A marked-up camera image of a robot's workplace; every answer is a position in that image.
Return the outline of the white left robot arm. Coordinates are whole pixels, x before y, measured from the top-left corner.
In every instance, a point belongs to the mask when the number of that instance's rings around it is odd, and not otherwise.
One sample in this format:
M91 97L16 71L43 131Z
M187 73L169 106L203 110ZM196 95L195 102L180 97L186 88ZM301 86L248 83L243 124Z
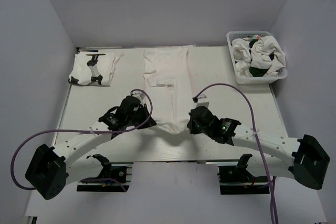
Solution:
M126 96L119 106L109 109L88 130L74 130L70 140L49 147L39 146L29 163L25 178L45 200L56 197L70 183L73 163L94 148L118 135L156 125L151 99Z

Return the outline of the white t-shirt cartoon print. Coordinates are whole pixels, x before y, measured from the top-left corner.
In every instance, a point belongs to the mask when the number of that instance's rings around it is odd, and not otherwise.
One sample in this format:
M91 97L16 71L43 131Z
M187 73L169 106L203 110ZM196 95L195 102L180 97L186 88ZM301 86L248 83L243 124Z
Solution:
M277 77L286 66L285 54L273 36L236 38L231 46L235 67L241 77Z

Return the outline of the white t-shirt green trim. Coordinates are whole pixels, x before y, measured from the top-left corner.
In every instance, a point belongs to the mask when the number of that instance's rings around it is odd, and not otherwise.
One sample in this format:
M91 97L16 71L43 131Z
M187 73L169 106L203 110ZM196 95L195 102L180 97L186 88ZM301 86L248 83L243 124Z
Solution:
M153 103L152 118L171 134L186 130L194 107L188 69L188 46L149 48L143 53L145 91Z

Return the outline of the folded white t-shirt black print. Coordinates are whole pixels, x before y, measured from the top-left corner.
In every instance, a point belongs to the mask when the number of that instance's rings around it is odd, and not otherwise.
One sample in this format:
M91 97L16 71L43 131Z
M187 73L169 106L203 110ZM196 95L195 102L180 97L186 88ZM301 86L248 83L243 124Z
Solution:
M109 52L81 51L75 54L68 82L77 86L109 87L120 58Z

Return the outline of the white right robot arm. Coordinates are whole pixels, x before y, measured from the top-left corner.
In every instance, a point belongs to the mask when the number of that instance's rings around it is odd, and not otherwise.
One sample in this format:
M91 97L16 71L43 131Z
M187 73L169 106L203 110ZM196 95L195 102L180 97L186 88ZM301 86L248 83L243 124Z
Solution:
M294 179L310 189L322 189L330 157L315 137L290 138L256 132L238 120L219 119L204 106L192 109L189 116L187 128L191 134L204 134L218 144L245 147L270 156L258 161L252 154L244 154L237 165L241 180L247 182L270 174Z

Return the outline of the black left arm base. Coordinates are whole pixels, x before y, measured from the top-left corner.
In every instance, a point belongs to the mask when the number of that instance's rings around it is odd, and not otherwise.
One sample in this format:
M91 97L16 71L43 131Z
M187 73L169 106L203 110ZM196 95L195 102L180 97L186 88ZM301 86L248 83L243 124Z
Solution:
M126 193L132 177L132 164L115 164L101 154L87 156L96 159L102 170L95 177L86 177L77 184L78 192Z

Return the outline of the white plastic basket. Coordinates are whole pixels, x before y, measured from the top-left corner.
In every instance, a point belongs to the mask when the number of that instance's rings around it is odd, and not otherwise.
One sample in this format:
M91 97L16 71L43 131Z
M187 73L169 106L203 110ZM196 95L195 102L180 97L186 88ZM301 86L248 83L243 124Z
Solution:
M285 79L285 53L268 31L230 31L226 35L238 84L271 84Z

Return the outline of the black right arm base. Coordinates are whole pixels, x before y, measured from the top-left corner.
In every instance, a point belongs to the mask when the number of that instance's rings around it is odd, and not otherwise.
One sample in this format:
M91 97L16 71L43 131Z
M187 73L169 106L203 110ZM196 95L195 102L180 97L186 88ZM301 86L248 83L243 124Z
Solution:
M221 195L270 194L266 176L256 177L247 171L251 154L243 154L235 164L219 164L217 176Z

